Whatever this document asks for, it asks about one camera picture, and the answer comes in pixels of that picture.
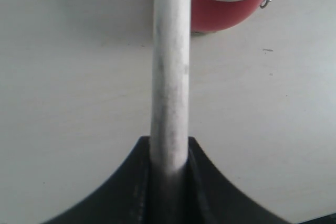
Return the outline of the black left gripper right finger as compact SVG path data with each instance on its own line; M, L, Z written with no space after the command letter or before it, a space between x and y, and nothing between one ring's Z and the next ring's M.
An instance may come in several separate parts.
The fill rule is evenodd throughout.
M188 138L186 223L287 223L235 187L194 137Z

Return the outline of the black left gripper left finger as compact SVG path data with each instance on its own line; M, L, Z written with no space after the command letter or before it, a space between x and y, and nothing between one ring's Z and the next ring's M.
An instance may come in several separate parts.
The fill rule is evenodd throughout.
M142 136L124 162L99 188L46 223L147 223L149 181L149 137Z

